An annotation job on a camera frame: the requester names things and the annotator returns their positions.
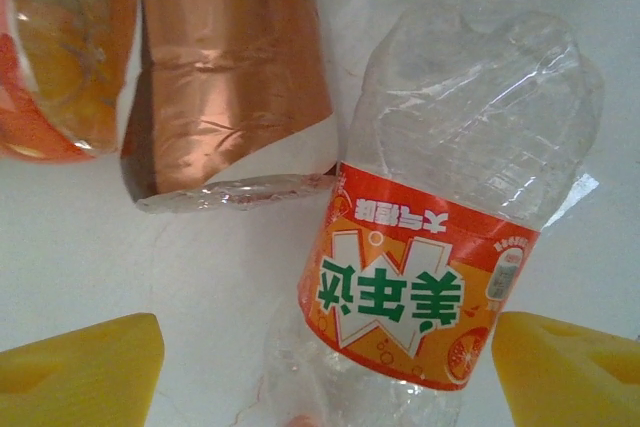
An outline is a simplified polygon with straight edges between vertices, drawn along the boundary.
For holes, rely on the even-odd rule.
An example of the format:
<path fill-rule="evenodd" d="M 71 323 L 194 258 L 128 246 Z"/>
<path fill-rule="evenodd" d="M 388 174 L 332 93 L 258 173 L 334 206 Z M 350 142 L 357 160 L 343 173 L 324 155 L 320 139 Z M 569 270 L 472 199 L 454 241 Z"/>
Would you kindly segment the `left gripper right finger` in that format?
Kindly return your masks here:
<path fill-rule="evenodd" d="M 508 312 L 491 352 L 515 427 L 640 427 L 640 342 Z"/>

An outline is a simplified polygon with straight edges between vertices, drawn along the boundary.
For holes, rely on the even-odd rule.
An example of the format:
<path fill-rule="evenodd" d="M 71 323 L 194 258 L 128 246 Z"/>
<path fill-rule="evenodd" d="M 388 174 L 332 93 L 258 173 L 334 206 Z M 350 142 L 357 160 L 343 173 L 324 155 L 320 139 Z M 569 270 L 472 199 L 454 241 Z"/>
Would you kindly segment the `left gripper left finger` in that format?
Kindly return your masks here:
<path fill-rule="evenodd" d="M 0 352 L 0 427 L 144 427 L 163 360 L 151 313 Z"/>

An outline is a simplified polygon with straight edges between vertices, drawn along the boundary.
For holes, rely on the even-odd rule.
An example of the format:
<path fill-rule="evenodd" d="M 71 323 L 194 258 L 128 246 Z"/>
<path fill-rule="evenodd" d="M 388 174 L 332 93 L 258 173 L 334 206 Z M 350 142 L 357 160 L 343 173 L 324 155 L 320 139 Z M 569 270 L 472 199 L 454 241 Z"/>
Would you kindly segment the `crushed bottle orange label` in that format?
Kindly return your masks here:
<path fill-rule="evenodd" d="M 601 77 L 558 17 L 403 13 L 374 49 L 297 287 L 265 342 L 276 427 L 455 427 L 593 145 Z"/>

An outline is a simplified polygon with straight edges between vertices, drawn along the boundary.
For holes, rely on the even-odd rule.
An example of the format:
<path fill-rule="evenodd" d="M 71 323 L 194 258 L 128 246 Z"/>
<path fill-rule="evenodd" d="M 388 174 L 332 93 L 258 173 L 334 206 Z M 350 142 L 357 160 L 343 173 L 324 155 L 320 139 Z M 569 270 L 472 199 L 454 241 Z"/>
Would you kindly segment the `yellow juice bottle orange cap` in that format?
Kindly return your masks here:
<path fill-rule="evenodd" d="M 138 0 L 0 0 L 0 157 L 114 152 Z"/>

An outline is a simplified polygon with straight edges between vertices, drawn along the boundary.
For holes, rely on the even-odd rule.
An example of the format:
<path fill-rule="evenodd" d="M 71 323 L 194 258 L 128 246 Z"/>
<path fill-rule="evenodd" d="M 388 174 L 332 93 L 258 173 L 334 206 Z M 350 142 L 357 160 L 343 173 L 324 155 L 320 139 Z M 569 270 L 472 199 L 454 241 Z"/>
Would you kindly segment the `brown label drink bottle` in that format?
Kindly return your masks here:
<path fill-rule="evenodd" d="M 121 151 L 147 212 L 247 208 L 328 189 L 337 121 L 316 0 L 141 0 Z"/>

